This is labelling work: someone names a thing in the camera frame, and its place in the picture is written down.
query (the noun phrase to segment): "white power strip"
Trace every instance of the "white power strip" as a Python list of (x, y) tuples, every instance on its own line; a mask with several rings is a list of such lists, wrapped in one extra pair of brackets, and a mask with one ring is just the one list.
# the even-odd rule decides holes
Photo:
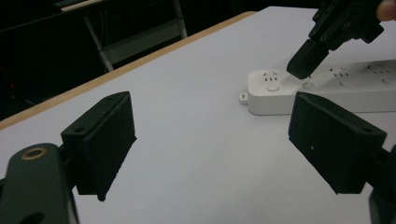
[(351, 112), (396, 111), (396, 60), (322, 65), (300, 80), (286, 70), (253, 71), (240, 103), (256, 115), (291, 114), (294, 96), (323, 96)]

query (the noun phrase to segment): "robot end effector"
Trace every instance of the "robot end effector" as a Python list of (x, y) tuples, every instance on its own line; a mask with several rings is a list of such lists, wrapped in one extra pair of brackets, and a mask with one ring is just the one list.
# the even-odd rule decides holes
[(384, 31), (375, 11), (382, 0), (322, 0), (309, 39), (290, 60), (287, 71), (309, 77), (329, 54), (349, 39), (371, 43)]

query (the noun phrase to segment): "white table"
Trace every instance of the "white table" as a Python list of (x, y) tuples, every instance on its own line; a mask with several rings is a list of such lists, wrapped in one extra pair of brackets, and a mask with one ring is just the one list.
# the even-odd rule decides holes
[[(104, 203), (75, 192), (81, 223), (370, 223), (366, 186), (336, 196), (289, 142), (290, 116), (240, 105), (248, 73), (286, 66), (315, 10), (270, 7), (0, 131), (0, 173), (18, 150), (60, 132), (101, 98), (130, 91), (137, 141)], [(324, 63), (396, 58), (396, 22)], [(396, 113), (359, 114), (396, 144)]]

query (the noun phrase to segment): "table edge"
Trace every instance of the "table edge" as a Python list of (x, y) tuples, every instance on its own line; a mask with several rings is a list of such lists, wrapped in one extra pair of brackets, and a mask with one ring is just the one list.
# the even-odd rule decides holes
[(70, 90), (70, 91), (66, 91), (62, 94), (59, 94), (51, 99), (48, 99), (47, 101), (39, 104), (39, 105), (35, 105), (33, 107), (30, 107), (26, 110), (23, 110), (22, 112), (15, 114), (9, 118), (3, 119), (0, 121), (0, 130), (3, 130), (9, 126), (12, 126), (18, 122), (21, 122), (25, 119), (29, 119), (30, 117), (37, 115), (41, 112), (44, 112), (56, 105), (62, 104), (86, 91), (92, 90), (95, 87), (98, 87), (116, 77), (122, 76), (125, 73), (136, 69), (137, 67), (145, 64), (145, 63), (149, 63), (161, 56), (163, 56), (164, 54), (167, 54), (175, 49), (179, 49), (185, 45), (190, 44), (191, 42), (198, 40), (202, 37), (205, 37), (206, 35), (210, 35), (215, 33), (216, 31), (225, 28), (235, 22), (241, 21), (242, 19), (249, 17), (251, 15), (253, 15), (255, 12), (254, 11), (247, 11), (244, 13), (241, 13), (233, 18), (228, 19), (227, 21), (223, 21), (219, 24), (216, 24), (212, 27), (209, 27), (195, 35), (191, 35), (185, 39), (182, 39), (170, 46), (167, 46), (163, 49), (159, 49), (153, 53), (151, 53), (150, 55), (147, 55), (143, 58), (140, 58), (136, 61), (133, 61), (131, 63), (128, 63), (126, 65), (124, 65), (123, 67), (120, 67), (114, 71), (111, 71), (103, 76), (100, 76), (98, 78), (95, 78), (87, 83), (84, 83), (80, 86), (75, 87), (74, 89)]

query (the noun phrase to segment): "brass insert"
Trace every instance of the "brass insert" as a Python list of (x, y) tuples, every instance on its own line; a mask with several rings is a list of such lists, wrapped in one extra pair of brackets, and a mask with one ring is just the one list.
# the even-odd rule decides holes
[(42, 157), (44, 154), (46, 154), (46, 152), (47, 149), (44, 147), (35, 147), (23, 153), (21, 158), (24, 161), (35, 160), (37, 158)]

